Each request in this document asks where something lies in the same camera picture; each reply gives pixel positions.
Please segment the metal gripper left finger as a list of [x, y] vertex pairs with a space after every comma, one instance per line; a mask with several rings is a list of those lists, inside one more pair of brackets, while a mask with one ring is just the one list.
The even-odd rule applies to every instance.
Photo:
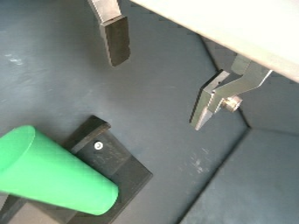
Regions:
[[121, 14], [117, 0], [88, 0], [99, 22], [107, 58], [112, 67], [119, 66], [131, 54], [128, 20]]

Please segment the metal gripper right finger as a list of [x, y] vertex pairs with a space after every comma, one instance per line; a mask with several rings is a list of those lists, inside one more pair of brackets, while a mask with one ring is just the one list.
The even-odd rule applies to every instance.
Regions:
[[222, 85], [222, 82], [230, 77], [230, 73], [222, 70], [200, 91], [191, 115], [191, 126], [196, 130], [222, 108], [234, 112], [242, 103], [239, 95], [259, 88], [272, 73], [271, 69], [242, 55], [236, 56], [231, 71], [239, 75], [238, 79]]

